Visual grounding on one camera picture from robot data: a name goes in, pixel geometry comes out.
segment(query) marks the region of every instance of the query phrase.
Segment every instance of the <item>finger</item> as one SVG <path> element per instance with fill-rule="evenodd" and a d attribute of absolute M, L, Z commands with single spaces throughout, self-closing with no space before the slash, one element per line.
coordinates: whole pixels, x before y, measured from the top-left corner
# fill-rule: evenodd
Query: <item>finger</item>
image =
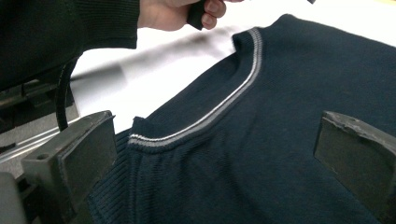
<path fill-rule="evenodd" d="M 206 30 L 211 30 L 215 28 L 218 23 L 218 19 L 210 14 L 205 13 L 202 17 L 202 25 Z"/>
<path fill-rule="evenodd" d="M 222 0 L 206 0 L 205 12 L 213 17 L 221 18 L 224 16 L 227 7 Z"/>

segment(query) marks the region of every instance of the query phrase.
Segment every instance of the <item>dark sleeve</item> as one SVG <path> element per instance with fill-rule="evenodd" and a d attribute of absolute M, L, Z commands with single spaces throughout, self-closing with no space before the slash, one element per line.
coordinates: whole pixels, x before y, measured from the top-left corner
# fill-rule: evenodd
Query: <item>dark sleeve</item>
<path fill-rule="evenodd" d="M 87 49 L 136 48 L 139 0 L 0 0 L 0 91 Z"/>

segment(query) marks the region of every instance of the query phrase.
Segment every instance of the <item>white fabric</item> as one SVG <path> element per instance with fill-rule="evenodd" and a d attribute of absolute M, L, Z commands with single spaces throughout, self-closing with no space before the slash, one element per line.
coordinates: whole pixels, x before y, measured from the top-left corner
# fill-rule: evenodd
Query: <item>white fabric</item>
<path fill-rule="evenodd" d="M 95 49 L 79 59 L 71 88 L 79 114 L 110 110 L 116 133 L 131 127 L 234 52 L 231 36 L 271 25 L 283 14 L 330 25 L 396 47 L 396 4 L 375 0 L 245 0 L 227 3 L 212 31 L 138 31 L 137 49 Z"/>

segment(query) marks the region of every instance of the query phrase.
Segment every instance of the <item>hand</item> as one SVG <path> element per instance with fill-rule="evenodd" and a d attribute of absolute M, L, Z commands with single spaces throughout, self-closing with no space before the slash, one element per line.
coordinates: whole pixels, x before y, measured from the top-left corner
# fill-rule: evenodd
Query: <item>hand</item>
<path fill-rule="evenodd" d="M 191 4 L 199 0 L 140 0 L 138 28 L 175 31 L 186 24 Z M 224 16 L 226 6 L 223 0 L 205 0 L 205 14 L 202 24 L 207 30 L 216 26 L 218 18 Z"/>

